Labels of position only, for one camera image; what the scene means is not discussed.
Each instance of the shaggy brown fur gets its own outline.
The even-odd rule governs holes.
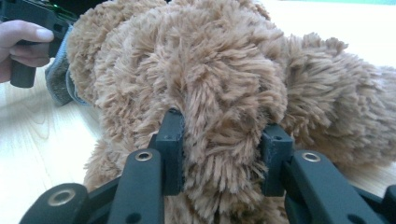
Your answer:
[[[78,92],[102,112],[89,189],[120,175],[169,108],[183,114],[186,183],[166,198],[167,223],[287,222],[260,192],[269,122],[340,165],[396,159],[395,69],[335,38],[285,37],[248,0],[105,2],[68,41]]]

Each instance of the light wooden surface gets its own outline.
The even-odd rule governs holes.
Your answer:
[[[396,66],[396,8],[299,2],[267,2],[273,21],[286,35],[316,31],[337,36],[349,51],[374,64]],[[0,84],[0,223],[18,223],[45,190],[81,183],[83,166],[101,135],[97,113],[70,103],[57,107],[37,69],[35,86]],[[352,170],[358,187],[382,196],[396,184],[396,164]]]

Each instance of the fluffy fur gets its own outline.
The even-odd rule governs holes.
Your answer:
[[[248,0],[116,0],[89,10],[68,39],[78,93],[102,112],[85,184],[120,175],[174,107],[186,121],[186,183],[166,198],[166,222],[287,222],[282,200],[260,192],[266,124],[339,165],[396,159],[396,71],[346,47],[285,37]]]

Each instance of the finger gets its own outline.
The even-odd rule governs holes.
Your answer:
[[[9,56],[9,49],[0,48],[0,62],[5,60]]]
[[[41,67],[46,65],[50,62],[49,57],[42,57],[42,58],[24,58],[11,55],[10,57],[12,60],[17,61],[19,63],[23,63],[29,67]]]
[[[0,83],[9,81],[11,76],[11,59],[8,57],[0,62]]]
[[[49,57],[49,44],[14,46],[9,53],[14,56],[24,58],[43,58]]]
[[[10,48],[20,40],[50,42],[53,32],[27,21],[7,21],[0,24],[0,48]]]

